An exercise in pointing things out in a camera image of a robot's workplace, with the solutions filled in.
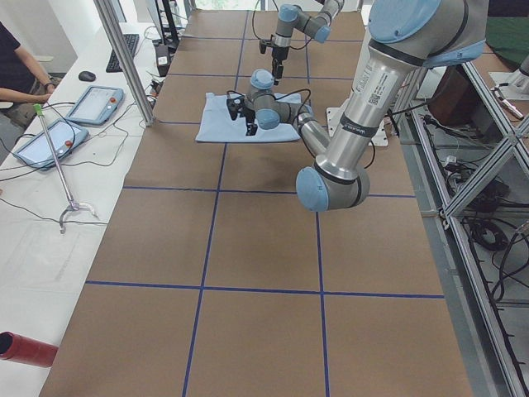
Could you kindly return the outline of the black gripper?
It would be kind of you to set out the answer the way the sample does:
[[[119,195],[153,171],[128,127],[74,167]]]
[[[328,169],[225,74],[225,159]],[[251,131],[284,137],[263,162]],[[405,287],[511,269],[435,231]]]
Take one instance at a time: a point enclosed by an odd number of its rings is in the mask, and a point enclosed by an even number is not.
[[[255,136],[258,126],[255,122],[255,111],[243,105],[241,108],[241,116],[245,119],[246,136]]]
[[[281,80],[283,76],[283,62],[288,58],[289,46],[274,46],[272,50],[272,75],[275,80]]]

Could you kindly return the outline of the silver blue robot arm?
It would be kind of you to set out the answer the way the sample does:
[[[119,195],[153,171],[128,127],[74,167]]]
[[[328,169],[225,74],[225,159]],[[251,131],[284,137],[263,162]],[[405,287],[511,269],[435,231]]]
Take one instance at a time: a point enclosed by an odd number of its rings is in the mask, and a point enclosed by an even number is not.
[[[293,126],[312,152],[314,162],[299,171],[297,196],[313,212],[351,208],[369,193],[369,176],[360,160],[409,73],[421,67],[459,65],[478,58],[484,49],[486,1],[376,1],[365,43],[369,58],[341,113],[328,134],[307,105],[279,101],[273,86],[281,77],[293,31],[318,42],[331,32],[341,1],[325,1],[314,17],[296,5],[284,4],[276,32],[260,47],[273,50],[273,69],[257,69],[245,95],[227,100],[232,119],[243,117],[248,134],[281,123]]]
[[[293,4],[281,5],[275,33],[268,40],[260,41],[260,52],[266,48],[272,49],[272,75],[274,85],[278,85],[283,77],[283,62],[288,58],[293,32],[304,33],[319,43],[324,43],[331,33],[332,20],[344,7],[344,1],[319,1],[322,5],[320,12],[312,17],[300,6]]]

